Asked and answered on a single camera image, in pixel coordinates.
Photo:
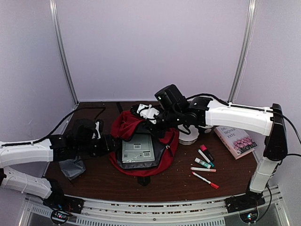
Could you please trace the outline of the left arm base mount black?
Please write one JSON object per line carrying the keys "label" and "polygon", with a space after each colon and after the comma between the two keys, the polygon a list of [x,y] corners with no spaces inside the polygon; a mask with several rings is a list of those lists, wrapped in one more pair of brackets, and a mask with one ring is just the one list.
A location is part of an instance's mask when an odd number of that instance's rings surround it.
{"label": "left arm base mount black", "polygon": [[54,210],[80,214],[84,206],[84,200],[66,196],[56,180],[49,179],[48,181],[50,182],[51,194],[48,198],[43,199],[43,204]]}

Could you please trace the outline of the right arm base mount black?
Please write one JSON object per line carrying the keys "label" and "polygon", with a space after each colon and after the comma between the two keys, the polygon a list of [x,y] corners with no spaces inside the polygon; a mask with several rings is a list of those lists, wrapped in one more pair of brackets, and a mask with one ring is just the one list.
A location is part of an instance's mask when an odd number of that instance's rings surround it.
{"label": "right arm base mount black", "polygon": [[225,199],[228,213],[255,208],[263,204],[265,204],[265,199],[262,193],[246,192],[245,194]]}

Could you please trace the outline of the grey notebook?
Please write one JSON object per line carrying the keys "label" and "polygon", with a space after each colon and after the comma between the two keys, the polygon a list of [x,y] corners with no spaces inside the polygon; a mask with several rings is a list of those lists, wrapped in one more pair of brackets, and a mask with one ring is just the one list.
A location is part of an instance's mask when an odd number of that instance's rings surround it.
{"label": "grey notebook", "polygon": [[154,161],[154,149],[150,134],[134,134],[130,141],[122,141],[122,162]]}

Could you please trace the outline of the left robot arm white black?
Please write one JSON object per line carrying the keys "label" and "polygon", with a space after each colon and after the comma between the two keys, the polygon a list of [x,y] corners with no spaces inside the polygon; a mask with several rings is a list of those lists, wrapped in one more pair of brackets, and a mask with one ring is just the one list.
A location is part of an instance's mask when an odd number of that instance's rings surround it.
{"label": "left robot arm white black", "polygon": [[12,168],[31,162],[60,162],[79,155],[100,157],[114,152],[118,142],[111,135],[93,135],[88,139],[51,135],[45,139],[0,144],[0,186],[49,200],[57,209],[68,200],[55,180],[38,178]]}

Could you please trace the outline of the red backpack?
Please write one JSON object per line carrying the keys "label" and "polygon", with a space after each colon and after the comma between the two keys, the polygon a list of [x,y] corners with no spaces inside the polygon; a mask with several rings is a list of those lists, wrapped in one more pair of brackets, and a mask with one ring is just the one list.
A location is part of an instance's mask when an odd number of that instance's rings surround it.
{"label": "red backpack", "polygon": [[[134,134],[150,134],[155,160],[148,162],[122,162],[122,141],[130,141]],[[147,186],[151,177],[162,173],[170,167],[179,144],[179,131],[173,128],[157,128],[150,121],[123,111],[112,123],[111,135],[120,139],[120,148],[110,153],[109,159],[113,166],[125,175],[137,177],[137,182]]]}

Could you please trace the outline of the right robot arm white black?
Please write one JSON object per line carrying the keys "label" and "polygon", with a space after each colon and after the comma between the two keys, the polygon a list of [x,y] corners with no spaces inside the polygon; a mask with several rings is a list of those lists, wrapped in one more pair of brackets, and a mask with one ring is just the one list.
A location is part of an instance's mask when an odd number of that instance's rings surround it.
{"label": "right robot arm white black", "polygon": [[241,197],[241,204],[250,208],[259,200],[267,183],[287,156],[287,136],[281,106],[252,107],[233,105],[211,94],[185,97],[170,92],[157,93],[159,107],[138,105],[136,113],[150,121],[155,128],[232,127],[249,130],[265,136],[265,149],[250,179],[248,192]]}

